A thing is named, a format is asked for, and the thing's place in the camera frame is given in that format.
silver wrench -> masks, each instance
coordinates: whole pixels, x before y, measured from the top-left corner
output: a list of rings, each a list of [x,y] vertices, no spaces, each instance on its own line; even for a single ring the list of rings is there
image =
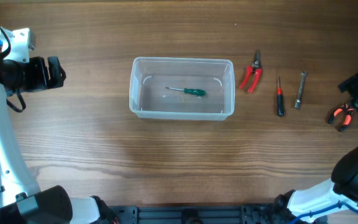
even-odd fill
[[[299,86],[298,97],[296,98],[296,101],[295,101],[296,109],[299,109],[299,107],[301,106],[301,98],[302,98],[303,88],[305,87],[305,81],[306,81],[307,75],[308,75],[308,72],[302,72],[301,85]]]

hand tool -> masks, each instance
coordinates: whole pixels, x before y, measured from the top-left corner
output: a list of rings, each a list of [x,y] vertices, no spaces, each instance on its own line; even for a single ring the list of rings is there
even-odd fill
[[[278,77],[277,115],[284,116],[284,98],[283,98],[283,91],[281,90],[280,76]]]
[[[348,105],[347,103],[341,105],[338,109],[336,109],[331,115],[329,115],[328,123],[332,124],[334,122],[334,118],[342,111],[346,112],[345,121],[343,124],[338,128],[338,131],[344,131],[351,123],[354,109]]]
[[[178,89],[178,88],[171,88],[171,87],[166,87],[167,89],[170,90],[179,90],[179,91],[183,91],[184,93],[188,93],[191,95],[196,95],[196,96],[205,96],[206,92],[204,90],[199,90],[199,89]]]
[[[305,87],[305,81],[306,81],[307,75],[308,75],[308,72],[302,72],[301,85],[299,86],[298,97],[296,98],[296,101],[295,101],[296,109],[299,109],[299,107],[301,106],[301,98],[302,98],[303,89]]]
[[[258,84],[260,76],[262,75],[262,64],[260,62],[260,51],[259,50],[257,50],[256,53],[255,53],[255,59],[254,59],[254,62],[252,63],[252,65],[247,66],[246,76],[244,77],[244,80],[242,81],[239,89],[242,89],[242,88],[244,88],[246,86],[249,77],[253,73],[255,73],[255,78],[254,78],[253,84],[248,89],[249,93],[253,92],[253,90],[255,89],[256,85]]]

plastic container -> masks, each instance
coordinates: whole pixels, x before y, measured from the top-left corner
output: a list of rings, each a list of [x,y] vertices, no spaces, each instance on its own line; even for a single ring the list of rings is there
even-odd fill
[[[206,91],[195,96],[173,88]],[[138,57],[134,60],[129,108],[139,118],[222,121],[234,112],[230,60]]]

wooden surface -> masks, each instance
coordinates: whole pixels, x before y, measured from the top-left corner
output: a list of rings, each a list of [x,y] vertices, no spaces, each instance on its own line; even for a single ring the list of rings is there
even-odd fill
[[[30,27],[31,56],[57,55],[67,73],[63,88],[25,94],[27,109],[10,111],[41,189],[59,184],[109,205],[271,202],[328,179],[358,146],[357,116],[344,133],[326,123],[348,98],[337,85],[358,72],[358,1],[0,4],[0,24]],[[256,49],[262,79],[253,94],[236,91],[221,123],[142,120],[129,110],[136,57],[229,59],[239,83]],[[275,115],[277,75],[284,118]]]

pliers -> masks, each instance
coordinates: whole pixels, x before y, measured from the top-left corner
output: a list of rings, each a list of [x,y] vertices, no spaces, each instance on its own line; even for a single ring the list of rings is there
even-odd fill
[[[242,81],[241,85],[240,85],[240,89],[244,88],[248,82],[249,77],[252,74],[255,74],[255,78],[254,78],[254,82],[251,85],[251,87],[249,87],[248,92],[252,93],[253,90],[255,89],[256,85],[258,84],[258,81],[260,79],[260,76],[262,75],[262,64],[260,62],[260,51],[257,50],[255,53],[255,59],[254,62],[252,63],[252,65],[248,65],[247,66],[247,73],[244,77],[244,80]]]
[[[351,123],[354,109],[348,105],[347,103],[341,105],[338,109],[336,109],[328,118],[328,123],[332,124],[334,122],[334,118],[340,113],[340,112],[346,112],[345,121],[343,124],[338,128],[338,131],[344,131]]]

